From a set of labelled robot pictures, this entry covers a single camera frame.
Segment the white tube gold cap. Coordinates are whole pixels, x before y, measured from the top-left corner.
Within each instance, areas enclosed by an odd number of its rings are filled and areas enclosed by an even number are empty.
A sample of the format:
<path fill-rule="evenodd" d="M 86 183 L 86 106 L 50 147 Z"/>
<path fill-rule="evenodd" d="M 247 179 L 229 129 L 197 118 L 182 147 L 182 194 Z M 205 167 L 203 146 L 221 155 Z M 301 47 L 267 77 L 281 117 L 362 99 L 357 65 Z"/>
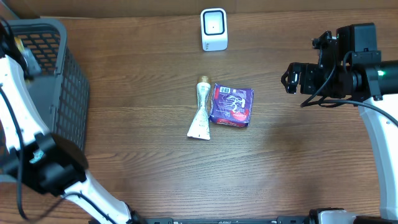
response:
<path fill-rule="evenodd" d="M 210 126 L 208 115 L 208 98 L 211 90 L 211 80 L 208 76 L 200 76 L 196 85 L 197 112 L 188 130 L 189 138 L 210 140 Z"/>

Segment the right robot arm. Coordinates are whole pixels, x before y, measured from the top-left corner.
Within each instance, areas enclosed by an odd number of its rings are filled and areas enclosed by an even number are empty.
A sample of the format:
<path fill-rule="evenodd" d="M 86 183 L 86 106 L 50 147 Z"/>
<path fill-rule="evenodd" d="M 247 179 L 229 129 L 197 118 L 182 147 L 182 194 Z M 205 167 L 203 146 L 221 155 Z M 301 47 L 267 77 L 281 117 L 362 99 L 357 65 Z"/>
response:
<path fill-rule="evenodd" d="M 312 40 L 318 63 L 291 63 L 281 77 L 287 93 L 308 95 L 301 107 L 358 108 L 379 179 L 378 217 L 343 208 L 311 209 L 303 223 L 397 223 L 397 61 L 383 61 L 373 23 L 340 27 Z"/>

